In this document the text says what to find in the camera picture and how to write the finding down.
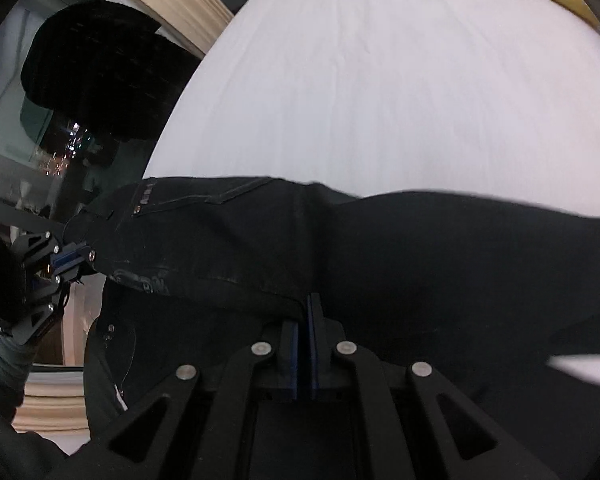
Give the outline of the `left forearm grey sleeve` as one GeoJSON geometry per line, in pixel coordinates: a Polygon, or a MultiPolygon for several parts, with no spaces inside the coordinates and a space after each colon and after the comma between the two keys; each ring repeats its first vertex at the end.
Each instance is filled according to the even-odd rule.
{"type": "Polygon", "coordinates": [[[38,348],[20,344],[0,330],[0,415],[8,422],[23,404],[24,385],[38,348]]]}

